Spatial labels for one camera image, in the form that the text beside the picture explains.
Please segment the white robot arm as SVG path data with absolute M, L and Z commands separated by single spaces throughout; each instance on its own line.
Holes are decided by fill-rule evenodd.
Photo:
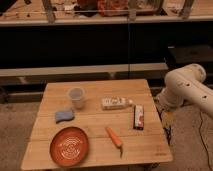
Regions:
M 203 84 L 205 79 L 206 71 L 199 64 L 169 71 L 164 77 L 165 87 L 157 95 L 160 106 L 172 110 L 187 100 L 213 119 L 213 89 Z

